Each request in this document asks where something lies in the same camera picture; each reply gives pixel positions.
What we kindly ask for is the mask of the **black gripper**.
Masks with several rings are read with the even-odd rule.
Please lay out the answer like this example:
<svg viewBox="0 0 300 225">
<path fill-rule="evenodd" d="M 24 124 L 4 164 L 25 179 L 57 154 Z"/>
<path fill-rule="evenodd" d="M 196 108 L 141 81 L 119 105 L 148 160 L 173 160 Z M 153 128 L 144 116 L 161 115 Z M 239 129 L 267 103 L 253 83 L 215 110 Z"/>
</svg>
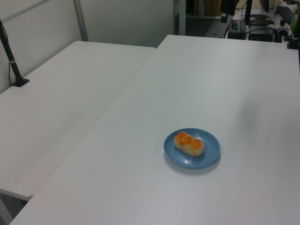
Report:
<svg viewBox="0 0 300 225">
<path fill-rule="evenodd" d="M 221 22 L 226 23 L 228 19 L 228 14 L 234 14 L 237 6 L 236 0 L 221 0 Z"/>
</svg>

